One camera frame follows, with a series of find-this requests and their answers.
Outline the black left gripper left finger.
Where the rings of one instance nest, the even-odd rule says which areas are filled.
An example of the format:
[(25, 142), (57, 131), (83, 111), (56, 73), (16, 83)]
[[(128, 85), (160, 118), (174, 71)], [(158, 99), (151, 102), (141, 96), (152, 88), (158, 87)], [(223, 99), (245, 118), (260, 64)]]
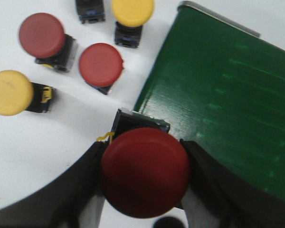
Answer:
[(0, 209), (0, 228), (97, 228), (104, 205), (100, 160), (108, 143), (95, 142), (51, 183)]

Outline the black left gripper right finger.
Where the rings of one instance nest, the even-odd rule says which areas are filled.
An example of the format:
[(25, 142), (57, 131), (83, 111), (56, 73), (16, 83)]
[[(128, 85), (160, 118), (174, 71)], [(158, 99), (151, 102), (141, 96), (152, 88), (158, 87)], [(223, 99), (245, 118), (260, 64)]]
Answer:
[(190, 160), (181, 200), (190, 228), (285, 228), (285, 202), (233, 174), (194, 141), (180, 141)]

